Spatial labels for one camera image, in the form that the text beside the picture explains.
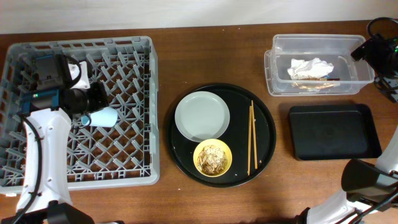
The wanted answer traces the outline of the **white napkin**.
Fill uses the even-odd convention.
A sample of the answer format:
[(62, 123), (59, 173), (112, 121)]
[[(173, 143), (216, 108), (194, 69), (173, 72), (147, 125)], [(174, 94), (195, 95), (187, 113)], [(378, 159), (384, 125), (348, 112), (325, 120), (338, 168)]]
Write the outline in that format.
[(314, 58), (312, 60), (297, 60), (292, 59), (290, 68), (287, 69), (287, 73), (292, 80), (304, 80), (304, 79), (320, 79), (327, 76), (334, 70), (332, 63), (328, 63), (320, 58)]

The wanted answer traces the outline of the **gold foil wrapper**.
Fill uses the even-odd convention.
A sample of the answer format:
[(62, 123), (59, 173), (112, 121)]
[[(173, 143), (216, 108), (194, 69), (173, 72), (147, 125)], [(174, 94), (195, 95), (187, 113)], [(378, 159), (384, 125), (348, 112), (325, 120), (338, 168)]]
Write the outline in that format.
[(307, 82), (293, 82), (292, 86), (307, 91), (320, 91), (340, 86), (339, 78), (304, 78), (303, 81)]

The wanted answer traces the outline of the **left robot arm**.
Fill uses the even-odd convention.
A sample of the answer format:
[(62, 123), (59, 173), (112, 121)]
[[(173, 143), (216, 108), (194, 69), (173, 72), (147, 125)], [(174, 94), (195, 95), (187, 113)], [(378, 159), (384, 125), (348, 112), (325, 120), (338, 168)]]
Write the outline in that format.
[(19, 116), (26, 133), (25, 175), (17, 212), (2, 223), (93, 223), (75, 208), (67, 182), (67, 146), (76, 114), (109, 105), (100, 82), (38, 86), (23, 95)]

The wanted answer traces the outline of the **light blue cup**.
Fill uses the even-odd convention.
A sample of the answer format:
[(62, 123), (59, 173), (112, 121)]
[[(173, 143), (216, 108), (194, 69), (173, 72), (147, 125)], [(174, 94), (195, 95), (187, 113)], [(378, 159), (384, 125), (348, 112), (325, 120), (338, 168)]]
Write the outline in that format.
[(96, 126), (102, 128), (112, 128), (118, 120), (118, 112), (111, 107), (105, 107), (102, 110), (83, 115), (81, 123), (84, 126)]

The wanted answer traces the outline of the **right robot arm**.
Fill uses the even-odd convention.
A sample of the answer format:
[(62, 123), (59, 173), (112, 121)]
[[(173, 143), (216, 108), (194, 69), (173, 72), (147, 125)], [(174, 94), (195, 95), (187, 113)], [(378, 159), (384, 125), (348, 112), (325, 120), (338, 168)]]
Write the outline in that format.
[[(370, 38), (351, 53), (365, 60), (377, 73), (380, 92), (397, 103), (397, 37), (368, 32)], [(306, 208), (292, 223), (360, 223), (374, 212), (397, 208), (397, 133), (394, 133), (376, 165), (350, 160), (341, 178), (341, 190), (327, 201)]]

